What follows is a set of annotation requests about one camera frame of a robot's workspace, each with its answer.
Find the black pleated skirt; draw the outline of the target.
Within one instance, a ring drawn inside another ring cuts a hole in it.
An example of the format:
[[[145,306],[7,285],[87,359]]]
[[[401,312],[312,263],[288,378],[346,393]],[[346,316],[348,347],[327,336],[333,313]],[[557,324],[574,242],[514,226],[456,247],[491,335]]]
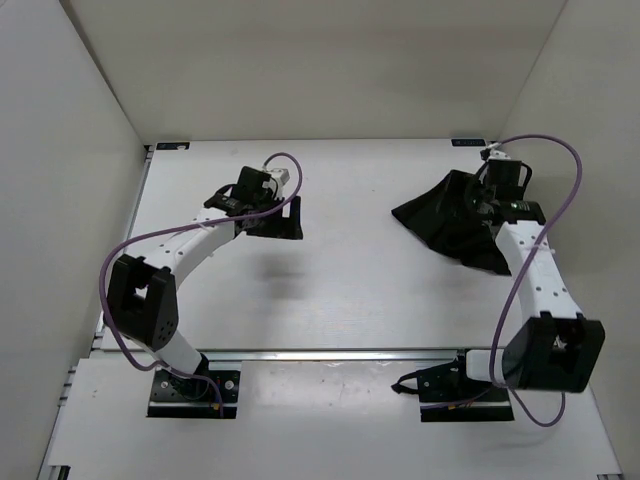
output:
[[[435,187],[391,210],[391,215],[432,251],[466,267],[511,274],[489,227],[467,209],[471,173],[452,170]]]

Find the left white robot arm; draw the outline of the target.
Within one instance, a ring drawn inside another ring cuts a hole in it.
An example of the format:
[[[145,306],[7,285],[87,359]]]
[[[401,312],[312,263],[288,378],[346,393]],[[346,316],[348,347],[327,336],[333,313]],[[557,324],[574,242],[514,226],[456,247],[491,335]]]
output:
[[[290,173],[268,164],[245,166],[218,189],[187,224],[132,237],[107,256],[99,280],[106,325],[125,355],[133,342],[153,368],[174,375],[188,398],[208,389],[204,356],[179,331],[178,290],[218,249],[241,235],[283,240],[303,237],[297,191],[285,192]]]

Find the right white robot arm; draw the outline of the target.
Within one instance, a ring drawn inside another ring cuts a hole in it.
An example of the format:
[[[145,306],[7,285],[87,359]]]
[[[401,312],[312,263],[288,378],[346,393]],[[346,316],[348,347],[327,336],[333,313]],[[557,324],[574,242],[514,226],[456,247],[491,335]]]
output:
[[[503,348],[470,350],[465,365],[448,376],[449,391],[471,400],[484,384],[514,390],[581,393],[604,343],[598,320],[574,301],[554,259],[539,205],[524,200],[532,170],[492,149],[464,191],[464,201],[489,229],[513,278],[509,301],[521,308],[522,325]]]

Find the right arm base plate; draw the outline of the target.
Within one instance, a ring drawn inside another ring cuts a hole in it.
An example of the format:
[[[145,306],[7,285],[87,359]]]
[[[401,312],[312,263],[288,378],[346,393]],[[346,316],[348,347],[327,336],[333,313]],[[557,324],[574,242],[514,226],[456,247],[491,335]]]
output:
[[[465,359],[406,373],[391,385],[400,395],[417,396],[422,423],[482,423],[515,420],[509,394],[491,382],[466,375]]]

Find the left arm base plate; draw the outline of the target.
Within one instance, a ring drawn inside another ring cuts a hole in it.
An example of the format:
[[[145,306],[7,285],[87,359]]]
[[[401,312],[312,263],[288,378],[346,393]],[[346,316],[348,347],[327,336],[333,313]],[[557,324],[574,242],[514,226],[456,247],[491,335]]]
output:
[[[238,365],[216,369],[210,366],[210,378],[216,383],[222,402],[206,381],[180,379],[158,368],[150,389],[149,418],[163,419],[235,419],[239,399],[241,370]]]

